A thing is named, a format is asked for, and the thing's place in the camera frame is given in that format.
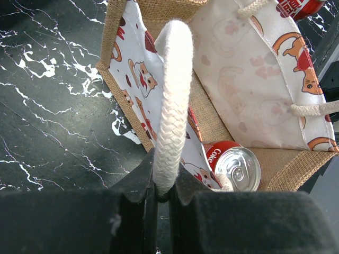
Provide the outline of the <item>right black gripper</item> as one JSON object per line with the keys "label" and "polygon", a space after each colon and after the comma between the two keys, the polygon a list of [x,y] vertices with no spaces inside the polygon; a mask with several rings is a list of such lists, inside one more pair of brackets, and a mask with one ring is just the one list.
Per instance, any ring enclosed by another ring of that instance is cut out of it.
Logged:
{"label": "right black gripper", "polygon": [[338,100],[338,25],[331,25],[312,60],[326,100]]}

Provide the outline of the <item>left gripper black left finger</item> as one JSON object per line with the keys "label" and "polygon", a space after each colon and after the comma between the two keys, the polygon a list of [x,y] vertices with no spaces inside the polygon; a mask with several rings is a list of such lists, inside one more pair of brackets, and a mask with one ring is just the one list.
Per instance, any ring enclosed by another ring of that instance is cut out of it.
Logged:
{"label": "left gripper black left finger", "polygon": [[154,253],[153,156],[111,188],[1,192],[1,253]]}

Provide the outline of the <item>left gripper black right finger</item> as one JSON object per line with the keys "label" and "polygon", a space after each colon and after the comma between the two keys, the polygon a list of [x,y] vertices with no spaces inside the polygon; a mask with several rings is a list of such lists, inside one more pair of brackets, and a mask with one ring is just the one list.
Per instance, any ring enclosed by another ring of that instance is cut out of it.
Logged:
{"label": "left gripper black right finger", "polygon": [[297,192],[214,192],[184,168],[170,192],[173,253],[338,253],[310,197]]}

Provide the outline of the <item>red soda can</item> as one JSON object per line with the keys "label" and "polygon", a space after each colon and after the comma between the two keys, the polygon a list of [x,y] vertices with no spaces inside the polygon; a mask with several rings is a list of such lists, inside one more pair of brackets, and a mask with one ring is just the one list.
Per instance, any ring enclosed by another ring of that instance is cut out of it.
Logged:
{"label": "red soda can", "polygon": [[276,10],[281,17],[291,17],[298,22],[317,13],[325,3],[320,0],[279,0]]}

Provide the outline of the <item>purple can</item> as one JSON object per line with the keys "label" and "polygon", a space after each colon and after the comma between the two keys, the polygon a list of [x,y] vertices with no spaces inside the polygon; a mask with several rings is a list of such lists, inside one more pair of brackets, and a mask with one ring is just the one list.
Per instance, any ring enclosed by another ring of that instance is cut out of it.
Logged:
{"label": "purple can", "polygon": [[261,179],[255,154],[235,141],[204,142],[207,162],[215,175],[226,176],[238,192],[254,192]]}

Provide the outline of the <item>patterned canvas tote bag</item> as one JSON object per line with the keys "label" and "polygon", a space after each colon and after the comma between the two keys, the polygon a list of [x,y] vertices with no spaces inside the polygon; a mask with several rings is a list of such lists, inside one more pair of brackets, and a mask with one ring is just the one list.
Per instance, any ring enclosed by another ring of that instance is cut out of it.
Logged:
{"label": "patterned canvas tote bag", "polygon": [[258,189],[296,191],[338,154],[306,43],[278,1],[108,1],[97,69],[146,150],[160,194],[179,167],[206,187],[204,142],[257,157]]}

